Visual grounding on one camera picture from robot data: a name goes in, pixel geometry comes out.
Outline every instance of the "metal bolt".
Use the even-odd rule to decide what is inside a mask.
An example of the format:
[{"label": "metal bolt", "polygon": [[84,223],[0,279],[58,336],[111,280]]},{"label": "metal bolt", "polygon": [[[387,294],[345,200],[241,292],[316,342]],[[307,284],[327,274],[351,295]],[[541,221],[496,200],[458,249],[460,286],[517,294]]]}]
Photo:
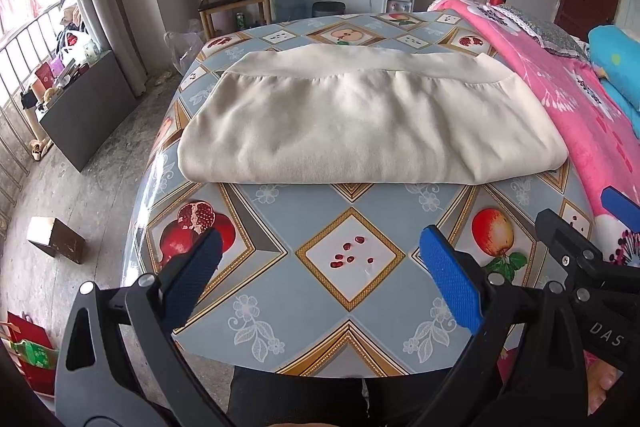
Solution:
[{"label": "metal bolt", "polygon": [[504,284],[504,276],[498,272],[491,272],[487,279],[489,279],[489,283],[494,286],[502,286]]},{"label": "metal bolt", "polygon": [[151,286],[155,281],[156,281],[155,275],[153,275],[152,273],[145,273],[144,275],[141,275],[139,277],[138,285],[145,288],[147,286]]},{"label": "metal bolt", "polygon": [[83,282],[80,285],[80,293],[82,295],[87,295],[91,293],[93,290],[94,290],[94,283],[92,283],[91,281]]},{"label": "metal bolt", "polygon": [[578,298],[578,301],[587,302],[591,295],[589,294],[589,290],[587,288],[578,288],[575,295]]},{"label": "metal bolt", "polygon": [[564,291],[564,286],[562,286],[558,281],[551,281],[549,283],[549,289],[552,293],[562,293]]}]

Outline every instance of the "person's leg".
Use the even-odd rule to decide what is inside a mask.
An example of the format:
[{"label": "person's leg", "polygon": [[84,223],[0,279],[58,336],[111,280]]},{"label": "person's leg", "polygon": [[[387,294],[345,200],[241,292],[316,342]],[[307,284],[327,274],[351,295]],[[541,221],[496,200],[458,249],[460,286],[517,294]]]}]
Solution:
[{"label": "person's leg", "polygon": [[[405,377],[367,378],[370,425],[404,427],[411,423],[436,393],[448,372],[449,369],[441,369]],[[488,396],[497,396],[502,387],[497,368],[494,373]]]},{"label": "person's leg", "polygon": [[237,427],[329,423],[361,427],[367,403],[360,378],[290,377],[236,367],[226,412]]}]

